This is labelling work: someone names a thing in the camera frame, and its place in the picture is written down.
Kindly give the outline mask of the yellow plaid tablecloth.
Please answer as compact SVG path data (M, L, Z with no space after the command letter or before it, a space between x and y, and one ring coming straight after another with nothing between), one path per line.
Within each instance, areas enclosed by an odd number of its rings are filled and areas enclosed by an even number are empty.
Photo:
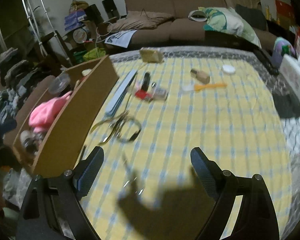
M222 48L169 47L161 64L144 64L138 51L111 56L119 77L136 69L151 74L168 90L166 101L143 102L126 97L128 109L141 124L137 139L123 144L111 139L104 145L105 160L82 206L102 239L147 239L146 225L132 226L118 207L127 188L122 162L125 153L137 172L144 192L137 196L151 211L159 211L163 194L173 192L171 203L189 204L178 218L190 220L194 207L190 151L200 147L222 169L238 176L259 173L265 179L275 207L281 239L300 221L300 103L284 79L268 73L254 54ZM232 65L233 75L222 65ZM210 83L226 88L184 92L201 82L191 69L210 75Z

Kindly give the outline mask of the pink cloth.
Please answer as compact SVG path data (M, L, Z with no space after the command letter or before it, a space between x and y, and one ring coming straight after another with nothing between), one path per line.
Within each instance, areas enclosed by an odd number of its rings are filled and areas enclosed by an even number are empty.
M35 133L47 132L54 122L56 116L69 100L72 91L63 96L54 97L51 100L41 103L30 114L29 126Z

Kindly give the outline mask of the green patterned pillow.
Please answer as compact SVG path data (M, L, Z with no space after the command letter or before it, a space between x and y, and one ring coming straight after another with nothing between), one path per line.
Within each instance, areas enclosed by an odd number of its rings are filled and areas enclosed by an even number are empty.
M244 20L234 8L199 7L207 17L205 31L217 31L241 37L262 48L261 42L252 26Z

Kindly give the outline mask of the tan blanket on sofa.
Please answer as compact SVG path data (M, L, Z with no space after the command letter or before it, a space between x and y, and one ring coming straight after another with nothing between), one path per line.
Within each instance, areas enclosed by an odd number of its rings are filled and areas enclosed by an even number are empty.
M107 31L114 33L127 30L151 30L173 19L173 15L164 12L129 11L125 18L110 24Z

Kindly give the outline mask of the purple green toy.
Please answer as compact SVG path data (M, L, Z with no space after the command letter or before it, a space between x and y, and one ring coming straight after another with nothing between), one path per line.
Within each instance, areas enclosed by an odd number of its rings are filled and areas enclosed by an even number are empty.
M278 37L275 40L274 48L273 48L273 54L272 54L273 65L279 68L283 60L283 56L286 54L295 57L296 56L295 49L293 48L292 44L288 40L282 37Z

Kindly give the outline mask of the orange handled white brush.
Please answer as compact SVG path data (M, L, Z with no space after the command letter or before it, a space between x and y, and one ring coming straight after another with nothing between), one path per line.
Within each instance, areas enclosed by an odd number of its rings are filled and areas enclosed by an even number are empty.
M226 88L228 85L226 83L210 83L206 85L200 85L200 84L191 84L186 85L182 87L182 91L184 92L199 92L204 89L215 89L215 88Z

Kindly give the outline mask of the white tissue box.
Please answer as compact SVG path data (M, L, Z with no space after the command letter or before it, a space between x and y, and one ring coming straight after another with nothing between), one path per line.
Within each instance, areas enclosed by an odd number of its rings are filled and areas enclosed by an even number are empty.
M290 55L285 54L280 65L280 73L300 101L300 66L298 65L298 61Z

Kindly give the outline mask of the white floor lamp stand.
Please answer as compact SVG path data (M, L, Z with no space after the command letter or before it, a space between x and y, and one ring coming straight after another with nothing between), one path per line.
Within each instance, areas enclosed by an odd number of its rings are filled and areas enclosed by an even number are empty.
M48 8L43 0L21 0L29 28L38 42L43 57L51 55L57 61L63 57L67 66L73 66L69 57L69 49L49 17Z

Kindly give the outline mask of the brown fabric sofa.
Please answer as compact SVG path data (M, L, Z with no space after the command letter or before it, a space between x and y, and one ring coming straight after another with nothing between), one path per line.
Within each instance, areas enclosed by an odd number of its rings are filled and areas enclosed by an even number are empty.
M129 48L163 46L174 42L181 44L206 43L206 22L192 20L190 14L199 7L234 8L254 29L263 49L272 51L277 37L268 30L266 18L261 11L261 0L125 0L129 11L164 12L174 19L156 29L137 30Z

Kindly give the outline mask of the red small box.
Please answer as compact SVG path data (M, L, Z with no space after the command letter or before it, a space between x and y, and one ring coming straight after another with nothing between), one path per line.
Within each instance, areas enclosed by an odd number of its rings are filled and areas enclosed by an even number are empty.
M153 97L150 93L144 91L144 90L138 90L135 94L135 97L143 100L143 101L152 101Z

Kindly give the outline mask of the tan wooden bottle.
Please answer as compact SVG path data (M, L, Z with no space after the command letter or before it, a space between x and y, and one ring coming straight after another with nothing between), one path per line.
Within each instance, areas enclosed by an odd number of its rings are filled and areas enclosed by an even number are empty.
M204 85L210 83L210 75L202 70L191 69L190 74L193 78L195 78Z

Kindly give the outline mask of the white printed paper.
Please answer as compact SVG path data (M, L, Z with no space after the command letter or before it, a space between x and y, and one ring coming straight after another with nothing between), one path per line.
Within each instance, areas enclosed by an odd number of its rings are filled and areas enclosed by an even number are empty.
M136 30L119 31L118 33L108 36L104 43L107 45L127 48L135 33Z

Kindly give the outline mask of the white round lid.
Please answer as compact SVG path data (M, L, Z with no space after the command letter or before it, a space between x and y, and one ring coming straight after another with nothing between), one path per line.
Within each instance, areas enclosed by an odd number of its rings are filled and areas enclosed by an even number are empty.
M222 71L228 75L233 75L236 73L235 67L232 65L228 65L228 64L222 65Z

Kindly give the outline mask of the round clear plastic container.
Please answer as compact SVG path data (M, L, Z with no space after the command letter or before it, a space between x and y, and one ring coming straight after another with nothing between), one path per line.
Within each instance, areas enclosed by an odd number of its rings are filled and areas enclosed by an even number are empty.
M63 96L71 90L70 76L67 73L62 73L57 76L48 88L48 92L53 96Z

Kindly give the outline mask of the brown cardboard sorting box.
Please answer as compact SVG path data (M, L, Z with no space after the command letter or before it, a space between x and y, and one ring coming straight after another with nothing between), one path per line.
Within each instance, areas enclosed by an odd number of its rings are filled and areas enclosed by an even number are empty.
M91 72L56 116L36 155L27 153L15 138L13 153L29 175L57 177L75 166L96 116L119 79L109 56L104 56L67 69L71 85L86 69Z

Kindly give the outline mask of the lime green bag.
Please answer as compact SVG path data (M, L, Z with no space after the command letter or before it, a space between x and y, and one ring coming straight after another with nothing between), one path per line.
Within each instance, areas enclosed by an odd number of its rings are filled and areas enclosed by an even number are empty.
M95 60L106 55L106 51L102 48L94 48L90 51L78 51L74 53L75 64L80 64L90 60Z

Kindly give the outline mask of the black remote control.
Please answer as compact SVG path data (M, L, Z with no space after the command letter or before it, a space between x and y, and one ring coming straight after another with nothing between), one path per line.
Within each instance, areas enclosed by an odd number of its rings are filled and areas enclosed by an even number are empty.
M253 50L253 53L270 75L279 75L279 69L273 65L270 55L264 49L256 48Z

